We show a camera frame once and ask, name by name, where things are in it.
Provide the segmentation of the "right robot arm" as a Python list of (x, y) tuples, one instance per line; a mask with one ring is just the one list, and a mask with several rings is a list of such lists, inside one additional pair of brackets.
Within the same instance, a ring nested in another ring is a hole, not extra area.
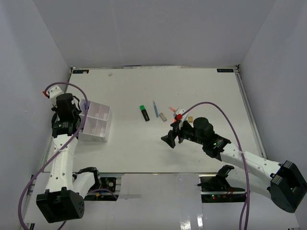
[(216, 134), (205, 117), (196, 118), (192, 125), (176, 121), (161, 140), (171, 148), (188, 140), (202, 146), (206, 155), (225, 165), (211, 179), (200, 179), (202, 191), (228, 191), (239, 188), (270, 199), (281, 210), (294, 213), (307, 194), (307, 183), (291, 161), (270, 161), (250, 152), (242, 152), (230, 140)]

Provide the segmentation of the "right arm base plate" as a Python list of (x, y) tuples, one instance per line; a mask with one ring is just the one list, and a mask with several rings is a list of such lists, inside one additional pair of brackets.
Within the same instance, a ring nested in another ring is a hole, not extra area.
[(200, 174), (197, 186), (201, 189), (201, 201), (204, 204), (213, 203), (244, 203), (246, 191), (242, 188), (219, 185), (215, 174)]

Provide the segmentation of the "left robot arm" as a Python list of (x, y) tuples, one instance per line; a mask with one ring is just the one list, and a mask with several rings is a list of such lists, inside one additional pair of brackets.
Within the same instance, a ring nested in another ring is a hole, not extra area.
[(36, 205), (48, 223), (80, 219), (84, 215), (84, 198), (101, 187), (99, 171), (87, 167), (73, 173), (73, 158), (81, 124), (78, 99), (71, 93), (56, 96), (51, 121), (55, 158), (45, 192), (38, 194)]

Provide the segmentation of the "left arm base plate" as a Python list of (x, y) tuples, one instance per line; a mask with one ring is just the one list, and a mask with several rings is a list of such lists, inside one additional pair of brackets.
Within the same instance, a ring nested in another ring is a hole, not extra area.
[(93, 185), (88, 194), (84, 197), (85, 201), (117, 201), (117, 178), (116, 177), (100, 177), (99, 184)]

